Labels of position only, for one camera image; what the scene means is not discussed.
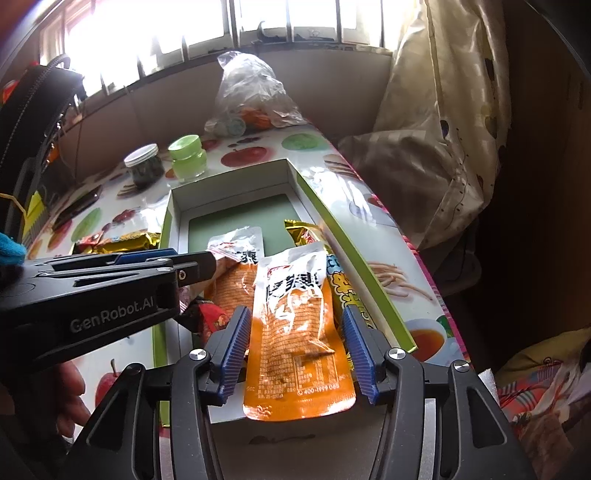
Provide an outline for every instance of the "yellow cord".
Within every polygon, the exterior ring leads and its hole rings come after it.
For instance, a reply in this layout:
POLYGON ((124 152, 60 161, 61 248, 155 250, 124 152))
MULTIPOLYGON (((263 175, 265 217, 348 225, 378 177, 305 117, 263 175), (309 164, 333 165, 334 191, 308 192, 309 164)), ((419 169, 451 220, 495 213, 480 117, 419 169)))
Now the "yellow cord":
POLYGON ((0 197, 3 199, 12 200, 14 204, 18 207, 18 209, 22 212, 22 218, 24 220, 27 219, 27 211, 22 207, 22 205, 13 195, 8 195, 7 193, 0 193, 0 197))

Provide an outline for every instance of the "green jar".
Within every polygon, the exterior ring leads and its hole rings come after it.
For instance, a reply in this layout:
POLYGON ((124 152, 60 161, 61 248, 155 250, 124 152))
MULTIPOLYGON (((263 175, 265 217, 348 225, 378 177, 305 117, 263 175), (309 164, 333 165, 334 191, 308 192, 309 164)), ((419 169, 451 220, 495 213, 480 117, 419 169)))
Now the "green jar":
POLYGON ((173 159, 174 174, 180 181, 200 176, 207 168, 207 153, 199 135, 185 135, 168 146, 173 159))

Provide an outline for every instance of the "curtain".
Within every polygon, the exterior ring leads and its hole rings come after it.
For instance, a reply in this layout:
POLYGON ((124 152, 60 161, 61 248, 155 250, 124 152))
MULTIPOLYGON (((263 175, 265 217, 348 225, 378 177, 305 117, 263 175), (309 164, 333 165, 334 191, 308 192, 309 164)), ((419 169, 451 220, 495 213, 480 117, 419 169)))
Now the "curtain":
POLYGON ((500 0, 384 2, 394 54, 373 133, 339 150, 419 248, 489 203, 511 121, 500 0))

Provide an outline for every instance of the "black smartphone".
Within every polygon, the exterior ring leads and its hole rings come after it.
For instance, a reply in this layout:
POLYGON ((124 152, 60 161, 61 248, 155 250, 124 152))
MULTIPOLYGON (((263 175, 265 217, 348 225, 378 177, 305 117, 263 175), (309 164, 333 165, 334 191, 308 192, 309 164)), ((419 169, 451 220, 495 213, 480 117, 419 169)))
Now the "black smartphone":
POLYGON ((66 223, 71 218, 74 218, 79 213, 82 213, 86 210, 90 205, 96 202, 99 199, 100 193, 103 189, 102 185, 99 185, 94 190, 86 193, 82 197, 74 200, 71 205, 64 208, 60 214, 57 216, 56 221, 53 223, 53 227, 51 228, 54 232, 58 230, 64 223, 66 223))

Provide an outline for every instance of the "jar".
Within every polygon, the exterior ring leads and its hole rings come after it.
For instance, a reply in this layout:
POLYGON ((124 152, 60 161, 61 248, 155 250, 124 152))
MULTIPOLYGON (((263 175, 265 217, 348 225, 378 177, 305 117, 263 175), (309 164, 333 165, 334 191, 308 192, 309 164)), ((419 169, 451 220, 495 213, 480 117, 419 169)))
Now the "jar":
POLYGON ((173 159, 173 171, 180 181, 201 175, 207 167, 207 153, 201 147, 199 135, 185 135, 168 146, 173 159))
POLYGON ((164 167, 158 156, 158 145, 155 143, 130 153, 125 157, 124 163, 138 190, 146 189, 164 175, 164 167))

